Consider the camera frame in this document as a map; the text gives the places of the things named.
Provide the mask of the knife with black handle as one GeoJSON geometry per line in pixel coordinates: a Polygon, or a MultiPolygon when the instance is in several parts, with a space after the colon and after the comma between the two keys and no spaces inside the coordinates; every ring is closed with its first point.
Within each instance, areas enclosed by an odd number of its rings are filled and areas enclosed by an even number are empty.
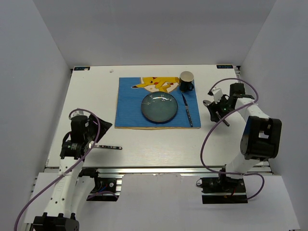
{"type": "Polygon", "coordinates": [[[193,122],[192,122],[191,115],[190,115],[190,112],[189,112],[188,103],[187,103],[187,100],[186,100],[185,96],[183,94],[181,94],[181,95],[182,95],[182,98],[183,98],[183,102],[185,104],[186,115],[187,115],[190,127],[192,128],[193,127],[193,122]]]}

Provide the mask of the blue pikachu placemat cloth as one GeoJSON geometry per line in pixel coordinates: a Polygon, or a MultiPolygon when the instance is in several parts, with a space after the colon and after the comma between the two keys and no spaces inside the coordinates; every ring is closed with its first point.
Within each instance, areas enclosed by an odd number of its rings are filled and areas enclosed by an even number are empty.
{"type": "Polygon", "coordinates": [[[196,91],[182,92],[178,77],[121,77],[116,128],[200,128],[196,91]]]}

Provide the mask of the dark blue paper cup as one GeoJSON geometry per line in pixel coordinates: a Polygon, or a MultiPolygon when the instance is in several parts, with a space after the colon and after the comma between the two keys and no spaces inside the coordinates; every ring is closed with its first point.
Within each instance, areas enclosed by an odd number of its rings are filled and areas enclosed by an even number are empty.
{"type": "Polygon", "coordinates": [[[194,75],[192,72],[184,71],[180,74],[179,88],[181,92],[193,91],[194,90],[194,75]]]}

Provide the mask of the teal ceramic plate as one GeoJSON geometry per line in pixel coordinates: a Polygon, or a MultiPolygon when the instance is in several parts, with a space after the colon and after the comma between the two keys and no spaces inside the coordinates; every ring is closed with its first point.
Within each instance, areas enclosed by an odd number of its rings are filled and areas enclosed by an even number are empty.
{"type": "Polygon", "coordinates": [[[143,117],[154,124],[165,124],[178,114],[179,105],[174,96],[166,92],[147,94],[141,102],[143,117]]]}

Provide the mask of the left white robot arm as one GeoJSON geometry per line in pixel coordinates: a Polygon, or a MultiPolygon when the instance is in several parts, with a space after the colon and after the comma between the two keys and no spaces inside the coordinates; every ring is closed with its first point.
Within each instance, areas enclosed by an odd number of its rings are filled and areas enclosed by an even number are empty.
{"type": "Polygon", "coordinates": [[[88,195],[97,192],[102,180],[95,169],[83,169],[84,156],[92,142],[98,142],[112,126],[94,115],[71,118],[71,129],[65,134],[58,176],[50,200],[42,216],[33,221],[35,231],[78,231],[77,214],[88,195]]]}

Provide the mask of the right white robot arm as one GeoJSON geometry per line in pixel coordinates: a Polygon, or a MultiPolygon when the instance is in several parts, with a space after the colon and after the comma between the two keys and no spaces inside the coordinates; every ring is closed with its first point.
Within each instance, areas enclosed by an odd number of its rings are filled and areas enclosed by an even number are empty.
{"type": "Polygon", "coordinates": [[[243,83],[231,84],[229,95],[216,87],[208,94],[214,97],[214,101],[206,106],[212,122],[227,124],[226,116],[235,112],[246,122],[240,152],[221,170],[226,175],[217,180],[218,188],[228,192],[235,186],[234,179],[242,178],[254,165],[277,156],[282,122],[265,114],[257,105],[257,98],[245,93],[243,83]]]}

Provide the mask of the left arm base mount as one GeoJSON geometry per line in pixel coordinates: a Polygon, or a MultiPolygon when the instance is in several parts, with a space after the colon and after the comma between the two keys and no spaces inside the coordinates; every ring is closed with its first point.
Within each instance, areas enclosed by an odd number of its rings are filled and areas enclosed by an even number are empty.
{"type": "Polygon", "coordinates": [[[85,168],[79,176],[89,176],[94,180],[94,188],[87,201],[116,202],[118,200],[123,175],[102,173],[97,168],[85,168]]]}

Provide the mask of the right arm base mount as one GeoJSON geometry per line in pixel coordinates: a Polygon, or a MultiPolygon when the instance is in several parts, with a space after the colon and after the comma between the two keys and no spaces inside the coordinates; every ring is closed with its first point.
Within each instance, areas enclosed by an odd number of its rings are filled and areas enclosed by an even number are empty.
{"type": "Polygon", "coordinates": [[[226,175],[204,177],[196,182],[202,189],[202,203],[205,205],[247,204],[244,179],[233,179],[226,175]]]}

